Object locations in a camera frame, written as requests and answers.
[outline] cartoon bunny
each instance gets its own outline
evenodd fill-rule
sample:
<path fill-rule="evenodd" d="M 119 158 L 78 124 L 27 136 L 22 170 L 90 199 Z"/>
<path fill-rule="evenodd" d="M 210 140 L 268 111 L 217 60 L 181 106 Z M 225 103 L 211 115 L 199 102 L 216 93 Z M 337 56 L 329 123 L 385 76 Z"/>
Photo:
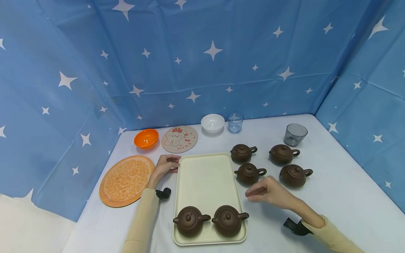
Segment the cartoon bunny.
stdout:
<path fill-rule="evenodd" d="M 180 144 L 180 140 L 186 135 L 185 127 L 176 127 L 173 130 L 166 133 L 167 140 L 164 142 L 166 146 L 170 144 L 173 147 L 177 147 Z"/>

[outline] sleeve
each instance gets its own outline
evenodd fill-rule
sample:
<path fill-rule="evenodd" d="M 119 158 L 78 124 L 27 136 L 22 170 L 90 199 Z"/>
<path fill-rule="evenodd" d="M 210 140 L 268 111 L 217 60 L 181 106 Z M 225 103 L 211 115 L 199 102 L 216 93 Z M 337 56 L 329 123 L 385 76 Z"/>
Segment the sleeve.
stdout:
<path fill-rule="evenodd" d="M 146 253 L 151 237 L 152 226 L 158 211 L 159 198 L 154 189 L 142 192 L 135 217 L 129 228 L 122 253 Z"/>
<path fill-rule="evenodd" d="M 351 240 L 349 240 L 344 234 L 342 234 L 333 225 L 328 218 L 321 215 L 325 221 L 325 226 L 322 228 L 315 228 L 305 221 L 301 220 L 301 223 L 308 228 L 316 238 L 324 242 L 334 252 L 341 253 L 364 253 L 359 247 L 357 247 Z"/>

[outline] teapot lid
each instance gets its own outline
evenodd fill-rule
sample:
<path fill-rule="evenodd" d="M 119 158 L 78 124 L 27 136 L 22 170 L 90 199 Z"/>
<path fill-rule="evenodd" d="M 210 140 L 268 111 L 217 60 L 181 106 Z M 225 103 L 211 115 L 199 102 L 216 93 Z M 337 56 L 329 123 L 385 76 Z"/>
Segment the teapot lid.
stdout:
<path fill-rule="evenodd" d="M 188 208 L 182 211 L 182 213 L 179 213 L 179 225 L 184 228 L 194 226 L 197 221 L 196 212 L 192 208 Z"/>
<path fill-rule="evenodd" d="M 304 169 L 296 164 L 287 165 L 287 171 L 290 176 L 295 178 L 302 178 L 305 177 Z"/>
<path fill-rule="evenodd" d="M 232 210 L 228 206 L 224 206 L 218 215 L 218 220 L 222 226 L 233 227 L 238 223 L 238 213 L 235 211 L 236 210 Z"/>
<path fill-rule="evenodd" d="M 242 155 L 244 155 L 250 151 L 249 147 L 246 146 L 245 144 L 238 144 L 233 148 L 236 150 L 236 152 L 238 152 L 239 154 L 242 154 Z"/>
<path fill-rule="evenodd" d="M 281 156 L 290 156 L 291 155 L 291 149 L 289 146 L 284 145 L 284 144 L 278 144 L 275 145 L 272 148 L 277 154 L 281 155 Z"/>
<path fill-rule="evenodd" d="M 240 167 L 240 170 L 246 176 L 254 176 L 257 174 L 257 168 L 253 164 L 247 163 Z"/>

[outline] orange bowl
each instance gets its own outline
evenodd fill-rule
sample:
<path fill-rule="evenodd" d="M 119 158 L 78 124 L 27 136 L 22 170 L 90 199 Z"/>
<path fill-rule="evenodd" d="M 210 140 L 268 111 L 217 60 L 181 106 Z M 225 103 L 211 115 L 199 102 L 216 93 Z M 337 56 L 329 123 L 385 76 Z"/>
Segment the orange bowl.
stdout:
<path fill-rule="evenodd" d="M 134 144 L 141 149 L 152 149 L 156 146 L 159 133 L 154 129 L 140 131 L 134 138 Z"/>

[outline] round placemat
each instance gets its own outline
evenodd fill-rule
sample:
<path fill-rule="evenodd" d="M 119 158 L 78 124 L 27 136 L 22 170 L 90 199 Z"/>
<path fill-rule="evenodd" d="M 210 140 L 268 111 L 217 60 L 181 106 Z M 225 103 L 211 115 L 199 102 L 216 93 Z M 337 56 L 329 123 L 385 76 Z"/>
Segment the round placemat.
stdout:
<path fill-rule="evenodd" d="M 123 207 L 137 201 L 154 169 L 153 162 L 143 155 L 130 156 L 119 161 L 101 181 L 101 201 L 111 207 Z"/>
<path fill-rule="evenodd" d="M 198 134 L 194 128 L 181 125 L 171 128 L 162 138 L 162 147 L 170 153 L 183 153 L 197 143 Z"/>

